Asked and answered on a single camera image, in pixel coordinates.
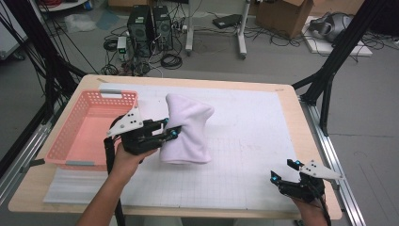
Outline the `aluminium rail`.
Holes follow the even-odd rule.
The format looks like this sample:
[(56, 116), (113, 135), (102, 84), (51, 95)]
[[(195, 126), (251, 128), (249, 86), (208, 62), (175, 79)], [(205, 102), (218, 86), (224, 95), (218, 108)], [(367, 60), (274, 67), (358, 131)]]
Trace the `aluminium rail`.
[(0, 207), (24, 177), (20, 168), (35, 160), (65, 106), (55, 104), (54, 113), (46, 116), (46, 105), (43, 105), (0, 160)]
[(342, 164), (336, 154), (335, 148), (329, 136), (326, 136), (319, 125), (320, 113), (316, 106), (307, 105), (305, 102), (299, 102), (305, 114), (306, 120), (313, 139), (316, 142), (317, 149), (322, 162), (331, 170), (342, 175), (342, 179), (334, 179), (331, 182), (332, 190), (338, 199), (339, 210), (350, 226), (366, 226), (364, 217), (359, 209), (356, 198), (348, 183)]

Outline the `grey rounded device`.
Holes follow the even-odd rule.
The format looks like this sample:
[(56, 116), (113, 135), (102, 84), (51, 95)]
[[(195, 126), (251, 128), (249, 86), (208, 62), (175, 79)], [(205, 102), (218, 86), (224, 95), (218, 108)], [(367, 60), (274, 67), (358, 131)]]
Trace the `grey rounded device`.
[(310, 21), (309, 30), (316, 31), (329, 42), (334, 42), (350, 25), (353, 17), (342, 12), (327, 12)]

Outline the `large black computer tower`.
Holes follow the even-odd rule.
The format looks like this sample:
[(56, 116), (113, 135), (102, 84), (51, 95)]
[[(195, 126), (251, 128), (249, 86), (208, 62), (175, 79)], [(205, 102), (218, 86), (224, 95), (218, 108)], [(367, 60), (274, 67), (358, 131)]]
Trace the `large black computer tower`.
[(134, 5), (127, 27), (135, 56), (149, 57), (151, 41), (154, 38), (151, 8), (148, 5)]

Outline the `white wheeled stand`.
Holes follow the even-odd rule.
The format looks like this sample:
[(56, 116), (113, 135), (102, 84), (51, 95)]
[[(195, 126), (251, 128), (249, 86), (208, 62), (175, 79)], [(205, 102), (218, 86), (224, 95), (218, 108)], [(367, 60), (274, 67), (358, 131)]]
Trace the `white wheeled stand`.
[[(241, 22), (239, 23), (239, 26), (235, 32), (239, 47), (239, 57), (241, 57), (242, 59), (245, 59), (247, 57), (245, 28), (246, 28), (249, 8), (250, 8), (250, 0), (244, 0), (244, 9), (242, 12)], [(194, 43), (193, 15), (194, 15), (194, 8), (192, 7), (191, 2), (188, 2), (188, 16), (186, 17), (188, 25), (186, 30), (184, 50), (189, 57), (191, 56), (191, 53), (193, 51), (193, 43)]]

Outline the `pink plastic basket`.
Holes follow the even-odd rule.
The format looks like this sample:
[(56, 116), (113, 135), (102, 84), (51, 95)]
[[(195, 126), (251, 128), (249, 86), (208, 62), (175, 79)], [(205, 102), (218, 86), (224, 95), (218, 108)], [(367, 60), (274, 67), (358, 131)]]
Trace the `pink plastic basket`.
[(118, 116), (137, 105), (137, 99), (130, 90), (81, 91), (44, 161), (64, 170), (106, 170), (106, 132)]

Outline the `person's left hand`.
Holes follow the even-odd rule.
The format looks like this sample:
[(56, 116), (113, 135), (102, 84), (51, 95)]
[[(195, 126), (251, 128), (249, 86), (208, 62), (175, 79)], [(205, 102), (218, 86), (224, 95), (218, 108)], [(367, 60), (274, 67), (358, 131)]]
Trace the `person's left hand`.
[(113, 169), (109, 178), (116, 184), (126, 185), (135, 174), (140, 163), (148, 156), (156, 153), (157, 150), (150, 150), (145, 153), (134, 155), (124, 150), (122, 144), (118, 145)]

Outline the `white floor board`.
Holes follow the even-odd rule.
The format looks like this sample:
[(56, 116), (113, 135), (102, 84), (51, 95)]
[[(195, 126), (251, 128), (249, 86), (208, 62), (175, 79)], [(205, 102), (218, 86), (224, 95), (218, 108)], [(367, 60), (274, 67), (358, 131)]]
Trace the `white floor board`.
[[(302, 28), (302, 38), (307, 43), (308, 48), (313, 54), (329, 55), (332, 50), (332, 43), (325, 40), (316, 31), (310, 31), (310, 21), (314, 16), (309, 16)], [(362, 42), (359, 41), (358, 45), (352, 50), (350, 56), (352, 57), (370, 57), (372, 51)]]

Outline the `white foam sheet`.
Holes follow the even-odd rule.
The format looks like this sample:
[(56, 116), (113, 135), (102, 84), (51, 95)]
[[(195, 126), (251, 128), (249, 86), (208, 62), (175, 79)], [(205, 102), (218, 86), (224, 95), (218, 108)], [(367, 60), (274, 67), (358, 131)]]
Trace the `white foam sheet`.
[(56, 169), (43, 201), (88, 204), (107, 178), (106, 171)]

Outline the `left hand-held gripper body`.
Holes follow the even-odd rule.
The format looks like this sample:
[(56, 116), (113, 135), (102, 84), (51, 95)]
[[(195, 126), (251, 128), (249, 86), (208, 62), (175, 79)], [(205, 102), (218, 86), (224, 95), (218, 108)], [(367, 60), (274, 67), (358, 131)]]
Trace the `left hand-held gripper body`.
[(139, 108), (134, 107), (111, 123), (106, 136), (120, 136), (124, 150), (134, 155), (160, 148), (164, 142), (156, 139), (152, 134), (153, 131), (160, 128), (146, 127), (144, 121)]

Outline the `round white table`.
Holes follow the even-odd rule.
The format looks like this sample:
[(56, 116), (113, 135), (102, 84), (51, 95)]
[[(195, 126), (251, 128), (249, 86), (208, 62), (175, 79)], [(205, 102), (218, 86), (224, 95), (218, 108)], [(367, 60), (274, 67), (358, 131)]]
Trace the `round white table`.
[(46, 10), (53, 12), (53, 11), (61, 11), (61, 10), (66, 10), (70, 8), (75, 8), (75, 7), (82, 7), (88, 0), (77, 0), (76, 2), (67, 2), (66, 0), (63, 0), (59, 5), (57, 6), (44, 6), (43, 4), (38, 4), (39, 9), (44, 12)]

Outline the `white grid mat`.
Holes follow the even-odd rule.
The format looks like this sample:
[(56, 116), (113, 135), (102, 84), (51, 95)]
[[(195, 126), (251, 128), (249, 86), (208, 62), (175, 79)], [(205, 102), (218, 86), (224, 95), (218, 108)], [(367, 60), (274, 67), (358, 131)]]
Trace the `white grid mat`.
[(211, 162), (173, 165), (154, 154), (140, 165), (124, 188), (128, 206), (288, 211), (293, 202), (270, 181), (276, 172), (297, 181), (287, 166), (295, 149), (279, 96), (271, 91), (200, 89), (152, 85), (108, 84), (109, 89), (134, 90), (146, 119), (167, 116), (170, 93), (206, 103), (215, 112), (205, 125)]

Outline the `clear plastic bag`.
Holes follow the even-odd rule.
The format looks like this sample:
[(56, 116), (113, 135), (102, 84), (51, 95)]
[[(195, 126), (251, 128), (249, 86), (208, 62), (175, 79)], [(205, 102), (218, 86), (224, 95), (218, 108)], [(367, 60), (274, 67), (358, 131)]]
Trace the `clear plastic bag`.
[(96, 28), (96, 24), (86, 14), (72, 14), (64, 18), (69, 33), (88, 32)]

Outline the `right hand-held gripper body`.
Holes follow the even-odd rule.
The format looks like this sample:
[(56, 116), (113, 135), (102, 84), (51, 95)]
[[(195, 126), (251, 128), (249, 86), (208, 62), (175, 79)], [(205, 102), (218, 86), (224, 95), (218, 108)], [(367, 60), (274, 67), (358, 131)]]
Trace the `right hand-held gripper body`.
[(295, 182), (285, 181), (277, 188), (282, 195), (300, 199), (303, 202), (312, 202), (325, 194), (325, 180), (338, 180), (343, 176), (314, 160), (303, 164), (299, 172), (300, 180)]

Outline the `black flat box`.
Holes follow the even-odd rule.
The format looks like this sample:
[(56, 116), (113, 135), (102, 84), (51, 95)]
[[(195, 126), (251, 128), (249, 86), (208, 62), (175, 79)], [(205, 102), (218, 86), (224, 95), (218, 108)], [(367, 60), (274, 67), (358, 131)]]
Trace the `black flat box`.
[(235, 26), (241, 22), (242, 16), (239, 14), (232, 14), (228, 16), (213, 19), (213, 25), (219, 29)]

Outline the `person's right hand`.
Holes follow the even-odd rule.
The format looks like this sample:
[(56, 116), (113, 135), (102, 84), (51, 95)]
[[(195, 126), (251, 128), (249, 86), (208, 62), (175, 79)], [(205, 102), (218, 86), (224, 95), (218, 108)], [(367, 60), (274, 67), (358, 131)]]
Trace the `person's right hand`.
[(316, 220), (324, 220), (324, 212), (320, 207), (315, 204), (303, 202), (298, 199), (292, 199), (296, 207), (298, 208), (300, 215), (304, 221), (313, 222)]

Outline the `black frame stand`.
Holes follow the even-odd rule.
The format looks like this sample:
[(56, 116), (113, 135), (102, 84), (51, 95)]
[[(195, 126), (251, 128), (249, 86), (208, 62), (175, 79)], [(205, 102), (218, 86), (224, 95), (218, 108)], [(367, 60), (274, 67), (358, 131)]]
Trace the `black frame stand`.
[(328, 136), (328, 111), (334, 77), (389, 1), (364, 0), (353, 21), (343, 33), (343, 37), (333, 48), (322, 67), (316, 73), (292, 84), (294, 89), (309, 85), (307, 91), (300, 96), (300, 100), (307, 105), (316, 106), (318, 98), (323, 95), (319, 127), (326, 137)]
[(16, 29), (6, 19), (0, 17), (0, 23), (23, 47), (38, 75), (45, 80), (45, 102), (40, 109), (43, 119), (50, 120), (55, 115), (55, 104), (59, 98), (71, 98), (78, 82), (73, 78), (83, 78), (87, 73), (73, 66), (57, 51), (29, 0), (0, 0), (0, 6), (7, 6), (17, 23), (33, 44), (40, 58), (31, 55), (29, 47), (22, 41)]

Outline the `blue floor sheet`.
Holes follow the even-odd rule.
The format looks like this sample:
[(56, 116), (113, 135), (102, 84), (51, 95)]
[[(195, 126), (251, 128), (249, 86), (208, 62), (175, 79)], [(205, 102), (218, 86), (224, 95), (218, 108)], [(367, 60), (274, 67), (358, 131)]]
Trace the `blue floor sheet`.
[(119, 19), (119, 16), (113, 11), (105, 10), (97, 21), (96, 26), (101, 30), (108, 30), (111, 26), (116, 24)]

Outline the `brown cardboard box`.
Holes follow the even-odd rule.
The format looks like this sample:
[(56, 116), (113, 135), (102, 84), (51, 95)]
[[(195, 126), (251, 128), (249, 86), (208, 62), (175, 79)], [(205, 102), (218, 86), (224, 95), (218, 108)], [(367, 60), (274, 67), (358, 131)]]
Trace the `brown cardboard box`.
[(301, 33), (313, 0), (263, 0), (256, 14), (256, 25), (292, 39)]

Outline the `white cabinet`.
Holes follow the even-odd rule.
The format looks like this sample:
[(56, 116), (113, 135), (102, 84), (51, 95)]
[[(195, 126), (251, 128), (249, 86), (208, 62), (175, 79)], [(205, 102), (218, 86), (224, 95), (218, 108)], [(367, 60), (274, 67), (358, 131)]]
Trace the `white cabinet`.
[(22, 40), (27, 40), (27, 36), (4, 1), (0, 0), (0, 60), (5, 60), (20, 46), (20, 44), (6, 29), (2, 21), (11, 25)]

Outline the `lilac printed towel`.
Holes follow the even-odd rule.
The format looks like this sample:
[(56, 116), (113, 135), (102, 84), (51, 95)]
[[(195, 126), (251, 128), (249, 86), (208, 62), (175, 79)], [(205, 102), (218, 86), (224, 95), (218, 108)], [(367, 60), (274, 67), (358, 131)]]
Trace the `lilac printed towel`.
[(169, 120), (166, 129), (180, 126), (176, 139), (166, 142), (160, 160), (169, 164), (207, 164), (212, 158), (207, 150), (205, 124), (214, 114), (212, 106), (179, 94), (166, 96)]

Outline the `slim black computer tower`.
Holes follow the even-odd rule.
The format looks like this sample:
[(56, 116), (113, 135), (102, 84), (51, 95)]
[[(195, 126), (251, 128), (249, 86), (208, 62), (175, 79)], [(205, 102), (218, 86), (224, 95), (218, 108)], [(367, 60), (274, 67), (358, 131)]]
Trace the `slim black computer tower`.
[(173, 49), (171, 19), (166, 6), (155, 6), (152, 8), (155, 37), (158, 49), (168, 51)]

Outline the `grey metal bracket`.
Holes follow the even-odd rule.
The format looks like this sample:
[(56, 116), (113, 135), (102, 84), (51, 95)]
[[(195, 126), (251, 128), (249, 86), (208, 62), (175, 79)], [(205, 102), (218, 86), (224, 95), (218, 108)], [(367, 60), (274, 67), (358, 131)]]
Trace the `grey metal bracket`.
[(20, 168), (20, 173), (27, 173), (30, 168), (40, 166), (43, 164), (45, 164), (45, 160), (43, 158), (32, 160), (26, 166), (22, 166)]

